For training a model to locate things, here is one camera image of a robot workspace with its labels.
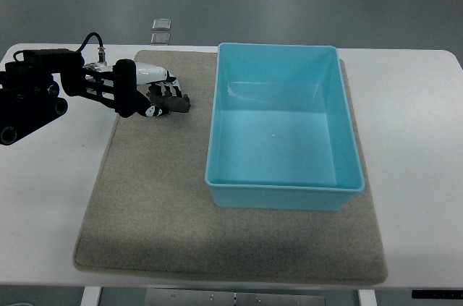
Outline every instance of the gray floor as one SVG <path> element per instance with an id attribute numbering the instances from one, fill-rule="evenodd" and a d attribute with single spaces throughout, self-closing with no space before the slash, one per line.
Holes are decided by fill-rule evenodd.
<path id="1" fill-rule="evenodd" d="M 378 306 L 462 306 L 463 300 L 412 299 L 412 290 L 376 291 Z"/>
<path id="2" fill-rule="evenodd" d="M 463 64 L 463 0 L 0 0 L 0 56 L 16 43 L 81 43 L 90 31 L 105 43 L 149 44 L 155 18 L 172 20 L 172 45 L 445 49 Z M 410 292 L 381 292 L 378 304 L 415 305 Z M 10 302 L 5 293 L 0 288 L 0 305 Z M 144 295 L 118 293 L 120 305 Z M 110 290 L 104 298 L 111 299 Z"/>
<path id="3" fill-rule="evenodd" d="M 0 306 L 20 302 L 33 306 L 80 306 L 83 292 L 83 287 L 0 286 Z"/>

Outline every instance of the connector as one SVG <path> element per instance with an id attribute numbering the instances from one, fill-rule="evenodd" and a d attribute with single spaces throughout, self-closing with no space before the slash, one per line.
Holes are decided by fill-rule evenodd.
<path id="1" fill-rule="evenodd" d="M 106 54 L 104 52 L 104 47 L 103 46 L 98 47 L 98 62 L 102 62 L 103 64 L 105 64 L 105 66 L 107 65 L 107 63 L 106 63 Z"/>

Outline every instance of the cable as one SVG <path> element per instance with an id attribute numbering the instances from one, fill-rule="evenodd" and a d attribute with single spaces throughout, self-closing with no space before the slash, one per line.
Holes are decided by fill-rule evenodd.
<path id="1" fill-rule="evenodd" d="M 98 47 L 98 62 L 106 63 L 106 55 L 104 53 L 103 40 L 101 39 L 101 36 L 97 33 L 89 33 L 85 40 L 82 42 L 82 45 L 79 47 L 79 49 L 76 50 L 76 52 L 82 51 L 87 45 L 88 41 L 92 38 L 92 36 L 95 36 L 98 39 L 98 43 L 100 44 L 100 46 Z"/>
<path id="2" fill-rule="evenodd" d="M 88 41 L 95 36 L 98 39 L 98 42 L 100 43 L 100 47 L 103 47 L 103 40 L 101 39 L 101 36 L 97 33 L 89 33 L 85 40 L 82 42 L 82 45 L 77 49 L 76 51 L 82 51 L 85 46 L 87 45 Z"/>
<path id="3" fill-rule="evenodd" d="M 16 55 L 21 54 L 21 53 L 23 53 L 23 52 L 24 52 L 24 51 L 15 51 L 15 53 L 13 54 L 14 60 L 15 60 L 15 61 L 19 61 L 19 60 L 16 58 Z"/>

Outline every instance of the light blue plastic bin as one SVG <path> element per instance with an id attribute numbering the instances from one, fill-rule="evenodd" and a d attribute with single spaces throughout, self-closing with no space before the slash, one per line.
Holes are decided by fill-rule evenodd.
<path id="1" fill-rule="evenodd" d="M 205 181 L 240 208 L 337 211 L 364 189 L 334 47 L 218 47 Z"/>

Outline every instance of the gray felt mat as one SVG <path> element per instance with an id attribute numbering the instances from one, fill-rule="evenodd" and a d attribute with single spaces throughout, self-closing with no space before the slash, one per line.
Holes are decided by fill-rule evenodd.
<path id="1" fill-rule="evenodd" d="M 76 244 L 77 268 L 198 281 L 385 280 L 362 155 L 367 187 L 341 211 L 219 208 L 204 182 L 216 54 L 141 51 L 135 60 L 177 76 L 192 108 L 117 119 Z"/>

